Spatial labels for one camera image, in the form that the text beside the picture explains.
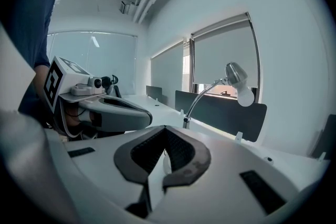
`lamp arm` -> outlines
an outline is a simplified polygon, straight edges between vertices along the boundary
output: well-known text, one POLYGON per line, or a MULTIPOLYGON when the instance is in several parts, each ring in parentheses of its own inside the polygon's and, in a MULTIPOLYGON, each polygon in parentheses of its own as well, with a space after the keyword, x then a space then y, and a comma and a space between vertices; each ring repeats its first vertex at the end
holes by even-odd
POLYGON ((188 112, 186 113, 184 119, 183 119, 183 128, 185 129, 189 129, 189 123, 190 123, 190 115, 193 112, 194 107, 196 106, 196 104, 198 103, 198 101, 203 97, 203 95, 205 95, 209 90, 211 90, 212 88, 214 88, 215 86, 219 85, 219 84, 223 84, 223 85, 228 85, 227 83, 227 79, 219 79, 216 80, 213 84, 211 84, 210 86, 208 86, 207 88, 205 88, 193 101, 193 103, 191 104, 188 112))

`person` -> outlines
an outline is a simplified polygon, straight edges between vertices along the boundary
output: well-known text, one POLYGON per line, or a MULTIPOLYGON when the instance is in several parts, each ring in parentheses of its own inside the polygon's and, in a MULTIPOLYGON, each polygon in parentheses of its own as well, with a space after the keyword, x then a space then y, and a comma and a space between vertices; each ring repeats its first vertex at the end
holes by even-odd
MULTIPOLYGON (((19 112, 34 117, 43 127, 47 127, 47 122, 52 125, 43 87, 50 67, 46 48, 54 5, 55 0, 15 0, 11 17, 3 22, 13 44, 36 73, 22 99, 19 112)), ((78 126, 79 121, 75 117, 78 108, 68 106, 66 111, 68 126, 78 126)))

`white desk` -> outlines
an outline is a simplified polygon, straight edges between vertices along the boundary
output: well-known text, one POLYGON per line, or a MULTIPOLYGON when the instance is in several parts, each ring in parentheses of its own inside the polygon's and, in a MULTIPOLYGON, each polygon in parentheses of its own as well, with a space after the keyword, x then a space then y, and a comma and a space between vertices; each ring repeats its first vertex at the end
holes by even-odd
MULTIPOLYGON (((152 113, 153 122, 150 126, 172 125, 182 127, 184 116, 180 115, 180 112, 164 104, 158 103, 146 95, 128 95, 123 98, 152 113)), ((235 139, 234 135, 193 119, 190 122, 190 130, 207 134, 212 139, 235 139)), ((242 140, 242 144, 260 158, 272 158, 274 161, 273 166, 285 174, 299 190, 302 190, 313 182, 319 180, 329 164, 329 161, 319 162, 316 159, 272 150, 250 141, 242 140)))

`desk lamp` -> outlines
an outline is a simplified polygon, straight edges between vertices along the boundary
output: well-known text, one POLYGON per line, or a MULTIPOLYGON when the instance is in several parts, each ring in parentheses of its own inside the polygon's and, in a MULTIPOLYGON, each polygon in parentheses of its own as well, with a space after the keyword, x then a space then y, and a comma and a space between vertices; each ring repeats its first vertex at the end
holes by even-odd
POLYGON ((238 103, 241 106, 250 106, 254 101, 254 95, 246 86, 247 74, 236 62, 230 62, 225 67, 226 78, 216 80, 213 84, 205 88, 191 104, 189 111, 186 113, 183 120, 183 128, 189 129, 191 113, 197 102, 213 87, 223 84, 230 85, 237 90, 238 103))

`lamp head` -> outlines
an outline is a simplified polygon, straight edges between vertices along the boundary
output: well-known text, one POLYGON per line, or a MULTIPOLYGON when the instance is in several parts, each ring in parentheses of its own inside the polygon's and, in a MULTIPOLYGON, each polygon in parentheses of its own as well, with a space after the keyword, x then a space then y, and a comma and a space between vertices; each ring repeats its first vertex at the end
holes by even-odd
POLYGON ((227 82, 237 90, 237 100, 241 106, 249 106, 254 101, 254 94, 246 86, 247 74, 236 62, 225 67, 227 82))

